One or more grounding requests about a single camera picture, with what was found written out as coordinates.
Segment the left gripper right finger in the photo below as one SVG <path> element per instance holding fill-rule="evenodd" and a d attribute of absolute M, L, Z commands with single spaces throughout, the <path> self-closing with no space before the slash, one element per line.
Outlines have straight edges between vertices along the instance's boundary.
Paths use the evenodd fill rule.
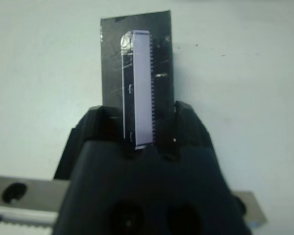
<path fill-rule="evenodd" d="M 194 109 L 174 105 L 171 141 L 156 147 L 168 183 L 166 226 L 172 235 L 248 235 L 244 209 L 224 179 L 210 134 Z"/>

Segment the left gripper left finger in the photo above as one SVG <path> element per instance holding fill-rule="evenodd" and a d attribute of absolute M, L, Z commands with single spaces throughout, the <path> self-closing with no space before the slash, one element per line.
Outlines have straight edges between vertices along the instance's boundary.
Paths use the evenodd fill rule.
<path fill-rule="evenodd" d="M 152 146 L 123 141 L 113 108 L 96 106 L 71 131 L 55 178 L 70 180 L 55 235 L 149 235 Z"/>

